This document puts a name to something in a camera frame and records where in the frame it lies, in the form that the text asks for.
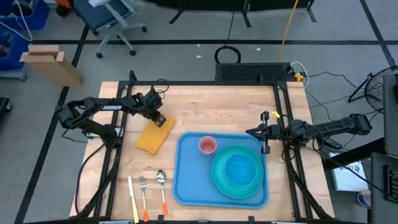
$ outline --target blue bin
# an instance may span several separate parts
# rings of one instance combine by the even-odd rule
[[[1,17],[6,16],[11,13],[12,3],[15,0],[0,0],[0,22],[5,25],[15,29],[15,30],[23,30],[17,23],[15,16],[10,17]],[[45,25],[45,21],[49,16],[50,8],[44,2],[44,0],[36,0],[36,4],[33,8],[32,14],[29,16],[24,16],[27,26],[30,30],[41,30]],[[17,20],[19,24],[25,28],[24,21],[21,16],[17,16]],[[2,24],[0,24],[0,29],[7,29]]]
[[[0,35],[5,32],[10,32],[13,36],[13,40],[8,55],[0,57],[0,71],[22,68],[25,63],[19,62],[19,60],[21,59],[22,53],[28,51],[27,46],[29,43],[12,31],[0,30]]]

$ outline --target yellow cable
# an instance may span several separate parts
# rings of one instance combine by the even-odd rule
[[[286,30],[285,30],[284,39],[283,39],[283,41],[282,41],[282,49],[280,50],[279,62],[282,61],[282,57],[284,56],[285,40],[286,40],[286,37],[287,37],[287,32],[289,31],[290,23],[292,23],[293,14],[294,14],[294,11],[296,10],[297,3],[299,3],[299,0],[296,0],[296,2],[294,3],[294,6],[293,6],[293,10],[292,10],[292,12],[290,13],[289,22],[287,23],[287,27],[286,27]]]

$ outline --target cardboard box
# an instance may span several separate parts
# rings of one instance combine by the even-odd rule
[[[36,72],[42,74],[59,87],[78,87],[83,84],[79,71],[65,58],[65,52],[57,45],[30,45],[20,61],[28,63]]]

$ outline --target spoon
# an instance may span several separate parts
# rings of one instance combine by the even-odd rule
[[[166,182],[166,174],[161,170],[157,171],[157,181],[162,186],[163,215],[167,215],[167,205],[166,205],[166,198],[164,197],[164,186],[163,186],[163,184]]]

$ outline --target knife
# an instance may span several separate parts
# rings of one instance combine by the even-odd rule
[[[129,190],[130,190],[130,197],[131,197],[131,203],[132,203],[132,211],[134,214],[134,223],[136,224],[136,223],[139,223],[139,217],[138,217],[136,199],[134,198],[134,191],[132,189],[131,176],[129,176]]]

